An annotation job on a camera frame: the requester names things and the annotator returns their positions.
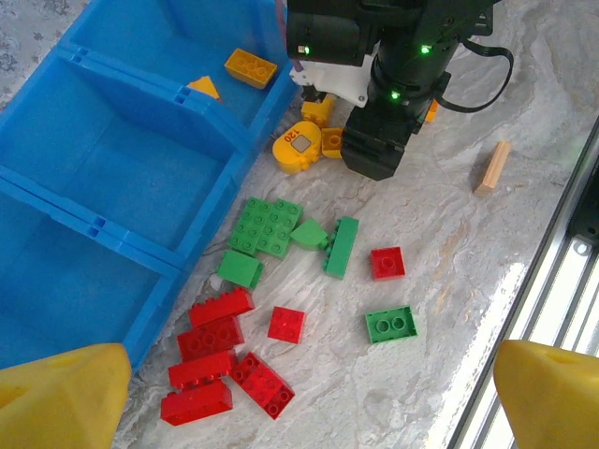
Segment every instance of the yellow triangle block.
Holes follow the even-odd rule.
[[[187,87],[189,87],[190,89],[195,89],[196,91],[202,92],[206,95],[209,95],[217,100],[221,99],[210,77],[202,77],[197,81],[190,82],[189,84],[187,84]]]
[[[110,449],[130,376],[120,344],[0,370],[0,447]]]
[[[599,447],[599,359],[507,340],[495,385],[519,449]]]

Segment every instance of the black cable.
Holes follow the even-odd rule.
[[[468,108],[466,106],[456,105],[454,103],[451,103],[450,101],[445,100],[441,94],[439,94],[438,96],[436,95],[434,98],[435,100],[437,100],[437,103],[439,103],[439,105],[445,109],[454,110],[456,112],[462,112],[464,114],[472,114],[473,112],[478,112],[480,110],[488,108],[490,105],[495,103],[497,98],[499,98],[501,94],[504,92],[505,87],[507,87],[507,84],[512,78],[512,71],[514,70],[514,55],[510,50],[505,49],[503,47],[485,47],[483,45],[475,44],[471,40],[464,40],[461,43],[466,49],[479,56],[484,56],[485,58],[503,56],[507,59],[507,61],[509,61],[509,71],[507,72],[507,76],[505,77],[504,85],[499,90],[499,92],[484,105],[477,106],[474,108]]]

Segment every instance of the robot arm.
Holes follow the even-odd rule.
[[[467,40],[492,33],[499,1],[288,0],[287,53],[302,61],[291,76],[304,98],[333,93],[355,105],[343,131],[350,169],[377,181],[393,176],[433,99],[461,112],[482,108],[443,99],[446,67],[463,43],[483,56],[507,57],[511,74],[509,51]]]

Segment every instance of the yellow lego brick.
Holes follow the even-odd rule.
[[[312,122],[299,122],[277,138],[272,154],[281,171],[295,175],[320,159],[321,132]]]
[[[130,376],[121,344],[97,344],[0,370],[0,447],[109,448]]]
[[[437,116],[437,110],[439,110],[439,103],[437,103],[437,100],[432,100],[431,107],[429,108],[427,116],[424,120],[428,123],[434,122],[434,119]]]
[[[257,89],[264,89],[276,72],[277,65],[236,49],[226,61],[225,68],[231,77]]]
[[[343,128],[322,129],[322,153],[331,159],[341,159]]]
[[[493,377],[519,449],[599,447],[598,358],[506,340]]]
[[[189,84],[187,84],[187,87],[202,92],[203,94],[209,95],[212,98],[215,98],[219,101],[221,99],[210,77],[202,77],[199,80],[190,82]]]
[[[304,101],[301,107],[301,118],[306,122],[316,123],[319,128],[329,126],[330,116],[335,105],[335,95],[327,94],[321,103]]]

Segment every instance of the green lego brick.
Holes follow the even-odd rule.
[[[324,250],[329,245],[329,234],[314,218],[300,224],[290,237],[304,250]]]
[[[263,270],[264,264],[252,256],[226,250],[216,274],[227,281],[254,290]]]
[[[269,220],[262,229],[256,248],[284,259],[291,243],[291,231],[298,224],[303,213],[303,207],[278,199],[272,206]]]
[[[337,221],[335,232],[330,236],[327,260],[324,269],[329,276],[343,279],[349,257],[354,249],[359,221],[352,217],[342,217]]]
[[[248,199],[233,235],[228,241],[229,246],[242,253],[254,255],[271,210],[272,204],[266,201],[253,197]]]
[[[418,335],[410,306],[366,313],[366,327],[371,343]]]

